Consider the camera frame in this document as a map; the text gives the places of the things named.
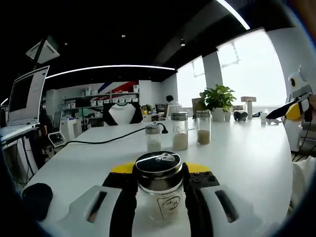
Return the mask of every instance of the blue stripe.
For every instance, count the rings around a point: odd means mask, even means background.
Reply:
[[[109,85],[111,85],[112,84],[112,82],[111,83],[104,83],[99,89],[98,89],[98,94],[102,91],[102,90],[104,90],[106,87],[108,87]]]

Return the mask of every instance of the glass jar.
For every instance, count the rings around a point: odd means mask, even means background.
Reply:
[[[178,219],[183,211],[180,156],[172,152],[148,153],[138,158],[135,167],[149,217],[157,222]]]
[[[145,126],[147,152],[161,151],[160,127],[158,124]]]
[[[211,140],[211,112],[197,111],[197,142],[209,144]]]
[[[172,113],[173,142],[172,147],[176,151],[183,151],[188,148],[188,113]]]

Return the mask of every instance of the laptop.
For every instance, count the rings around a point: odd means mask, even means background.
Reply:
[[[36,129],[40,124],[40,100],[49,66],[36,69],[14,81],[7,127],[0,129],[0,143]]]

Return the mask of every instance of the computer monitor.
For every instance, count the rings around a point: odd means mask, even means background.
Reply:
[[[162,113],[162,112],[164,112],[164,106],[165,106],[165,104],[155,104],[155,106],[156,106],[156,112],[157,112],[157,113]]]
[[[8,125],[39,122],[40,100],[49,66],[14,81],[9,101]]]

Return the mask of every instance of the potted plant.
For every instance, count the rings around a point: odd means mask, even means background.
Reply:
[[[232,92],[228,86],[216,84],[215,89],[206,88],[200,93],[200,103],[212,112],[213,121],[224,121],[224,112],[230,112],[232,102],[236,100]]]

